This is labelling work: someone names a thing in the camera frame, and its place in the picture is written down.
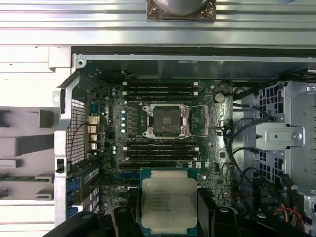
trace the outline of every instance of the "mesh grille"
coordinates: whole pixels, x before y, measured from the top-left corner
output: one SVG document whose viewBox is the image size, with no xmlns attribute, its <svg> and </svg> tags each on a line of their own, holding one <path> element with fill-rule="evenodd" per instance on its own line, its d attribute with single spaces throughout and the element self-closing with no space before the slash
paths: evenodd
<svg viewBox="0 0 316 237">
<path fill-rule="evenodd" d="M 275 158 L 274 168 L 272 168 L 272 180 L 277 181 L 279 176 L 283 174 L 282 165 L 284 161 L 282 159 Z"/>
<path fill-rule="evenodd" d="M 71 165 L 85 158 L 85 125 L 83 125 L 85 123 L 85 103 L 72 99 L 71 122 L 67 129 L 66 141 L 67 161 L 70 161 Z"/>
<path fill-rule="evenodd" d="M 260 109 L 270 115 L 284 113 L 282 90 L 279 90 L 278 85 L 270 86 L 260 91 L 259 106 Z"/>
<path fill-rule="evenodd" d="M 259 92 L 258 103 L 260 109 L 282 118 L 284 113 L 283 88 L 273 85 L 262 89 Z M 284 151 L 260 151 L 260 173 L 270 181 L 278 181 L 279 175 L 283 174 L 282 164 L 284 163 Z"/>
</svg>

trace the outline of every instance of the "green circuit board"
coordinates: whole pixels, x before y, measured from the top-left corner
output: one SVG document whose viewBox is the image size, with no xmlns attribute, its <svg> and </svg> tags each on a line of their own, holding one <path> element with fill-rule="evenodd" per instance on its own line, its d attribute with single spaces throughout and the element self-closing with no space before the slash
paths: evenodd
<svg viewBox="0 0 316 237">
<path fill-rule="evenodd" d="M 232 118 L 231 87 L 220 80 L 124 78 L 90 92 L 89 155 L 101 163 L 101 208 L 124 205 L 148 167 L 195 168 L 198 187 L 230 205 L 220 127 Z"/>
</svg>

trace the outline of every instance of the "cable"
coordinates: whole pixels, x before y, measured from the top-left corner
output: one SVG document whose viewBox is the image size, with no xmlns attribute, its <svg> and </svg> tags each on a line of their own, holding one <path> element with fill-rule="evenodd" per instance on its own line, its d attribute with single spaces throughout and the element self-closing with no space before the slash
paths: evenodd
<svg viewBox="0 0 316 237">
<path fill-rule="evenodd" d="M 71 155 L 73 153 L 73 148 L 74 148 L 74 138 L 75 138 L 75 135 L 76 133 L 78 132 L 78 130 L 82 127 L 82 126 L 85 126 L 85 125 L 88 125 L 89 123 L 88 122 L 85 122 L 83 124 L 81 124 L 73 133 L 72 135 L 72 138 L 71 138 L 71 142 L 70 142 L 70 155 L 69 155 L 69 158 L 71 158 Z"/>
<path fill-rule="evenodd" d="M 256 154 L 259 153 L 259 149 L 254 148 L 254 147 L 238 147 L 238 148 L 233 150 L 233 154 L 235 154 L 236 152 L 239 152 L 241 150 L 249 150 L 249 151 L 256 153 Z"/>
<path fill-rule="evenodd" d="M 297 211 L 291 209 L 291 208 L 281 208 L 281 209 L 278 209 L 278 210 L 275 211 L 275 213 L 274 213 L 273 215 L 275 216 L 275 215 L 277 215 L 277 213 L 278 213 L 279 211 L 285 211 L 285 210 L 289 210 L 289 211 L 291 211 L 293 214 L 296 214 L 296 215 L 298 216 L 298 218 L 300 218 L 300 220 L 302 221 L 302 228 L 304 229 L 304 224 L 305 224 L 305 223 L 304 223 L 304 220 L 303 220 L 301 214 L 300 214 L 299 212 L 297 212 Z"/>
<path fill-rule="evenodd" d="M 255 167 L 248 167 L 247 169 L 245 169 L 245 170 L 243 171 L 243 173 L 244 173 L 245 175 L 247 175 L 247 172 L 250 171 L 250 170 L 252 170 L 252 169 L 255 170 L 255 171 L 259 174 L 259 176 L 260 176 L 261 179 L 264 179 L 264 177 L 262 176 L 262 174 L 260 173 L 260 171 L 259 171 L 257 168 L 255 168 Z M 244 176 L 242 175 L 241 178 L 240 178 L 240 181 L 239 181 L 238 186 L 240 186 L 240 185 L 242 184 L 243 179 L 244 179 Z"/>
<path fill-rule="evenodd" d="M 227 141 L 227 153 L 229 155 L 231 162 L 234 164 L 234 166 L 236 167 L 238 172 L 244 176 L 245 180 L 251 185 L 251 187 L 253 187 L 252 181 L 243 173 L 243 171 L 241 170 L 241 168 L 239 167 L 239 165 L 237 164 L 237 162 L 234 158 L 234 154 L 233 154 L 233 150 L 232 150 L 233 139 L 236 138 L 239 134 L 241 134 L 246 129 L 250 128 L 251 126 L 254 126 L 254 125 L 257 125 L 257 124 L 260 124 L 263 122 L 267 122 L 270 119 L 271 119 L 270 117 L 266 117 L 266 118 L 260 118 L 258 120 L 253 121 L 253 122 L 250 122 L 250 123 L 246 124 L 245 126 L 243 126 L 242 128 L 240 128 L 231 137 L 227 137 L 227 140 L 224 139 L 224 142 L 225 142 L 225 140 Z"/>
<path fill-rule="evenodd" d="M 242 121 L 245 121 L 245 120 L 255 121 L 254 118 L 242 118 L 242 119 L 239 119 L 239 120 L 235 123 L 234 128 L 233 128 L 233 131 L 235 131 L 235 129 L 238 127 L 238 125 L 239 125 Z"/>
<path fill-rule="evenodd" d="M 241 107 L 241 108 L 254 108 L 257 111 L 259 111 L 260 113 L 262 113 L 264 117 L 272 117 L 272 115 L 269 115 L 267 112 L 263 111 L 262 109 L 260 109 L 259 107 L 255 106 L 255 105 L 242 105 L 242 104 L 238 104 L 238 103 L 233 103 L 233 106 Z"/>
</svg>

